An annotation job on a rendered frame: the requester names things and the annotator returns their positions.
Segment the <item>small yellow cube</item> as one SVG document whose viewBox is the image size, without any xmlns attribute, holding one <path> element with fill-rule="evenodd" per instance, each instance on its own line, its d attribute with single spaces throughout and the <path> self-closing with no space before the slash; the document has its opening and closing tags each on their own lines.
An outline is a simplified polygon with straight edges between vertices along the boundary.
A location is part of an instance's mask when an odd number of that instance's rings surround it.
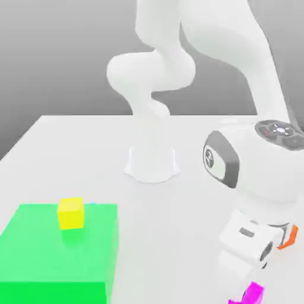
<svg viewBox="0 0 304 304">
<path fill-rule="evenodd" d="M 82 229 L 84 227 L 83 198 L 62 198 L 58 205 L 57 214 L 61 230 Z"/>
</svg>

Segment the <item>small magenta cube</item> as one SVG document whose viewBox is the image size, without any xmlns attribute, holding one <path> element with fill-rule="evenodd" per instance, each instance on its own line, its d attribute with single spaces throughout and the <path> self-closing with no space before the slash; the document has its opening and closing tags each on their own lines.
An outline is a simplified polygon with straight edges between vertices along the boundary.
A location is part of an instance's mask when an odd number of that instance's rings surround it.
<svg viewBox="0 0 304 304">
<path fill-rule="evenodd" d="M 240 302 L 228 300 L 228 304 L 261 304 L 263 294 L 264 287 L 252 281 L 248 288 L 245 290 Z"/>
</svg>

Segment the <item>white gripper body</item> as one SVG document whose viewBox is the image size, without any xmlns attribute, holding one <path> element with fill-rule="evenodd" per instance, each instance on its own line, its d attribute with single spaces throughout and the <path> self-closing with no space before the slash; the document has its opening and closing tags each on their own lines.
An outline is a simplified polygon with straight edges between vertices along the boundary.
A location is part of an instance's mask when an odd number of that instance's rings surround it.
<svg viewBox="0 0 304 304">
<path fill-rule="evenodd" d="M 250 282 L 253 266 L 221 250 L 217 258 L 217 284 L 226 297 L 241 297 Z"/>
</svg>

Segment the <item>small orange cube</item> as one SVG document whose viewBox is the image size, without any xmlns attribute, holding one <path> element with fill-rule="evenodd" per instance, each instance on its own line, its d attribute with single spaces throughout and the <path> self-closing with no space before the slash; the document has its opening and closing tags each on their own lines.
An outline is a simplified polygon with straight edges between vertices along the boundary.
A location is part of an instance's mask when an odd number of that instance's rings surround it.
<svg viewBox="0 0 304 304">
<path fill-rule="evenodd" d="M 288 246 L 293 245 L 295 243 L 298 230 L 299 230 L 298 227 L 296 225 L 293 225 L 289 234 L 289 239 L 285 241 L 282 245 L 280 245 L 277 249 L 282 250 Z"/>
</svg>

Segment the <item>large green box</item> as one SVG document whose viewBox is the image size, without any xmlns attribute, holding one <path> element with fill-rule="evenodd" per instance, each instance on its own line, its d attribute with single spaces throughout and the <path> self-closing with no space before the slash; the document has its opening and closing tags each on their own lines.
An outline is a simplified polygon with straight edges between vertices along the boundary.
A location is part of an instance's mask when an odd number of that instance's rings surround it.
<svg viewBox="0 0 304 304">
<path fill-rule="evenodd" d="M 21 204 L 0 235 L 0 304 L 111 304 L 118 207 L 85 204 L 61 230 L 57 205 Z"/>
</svg>

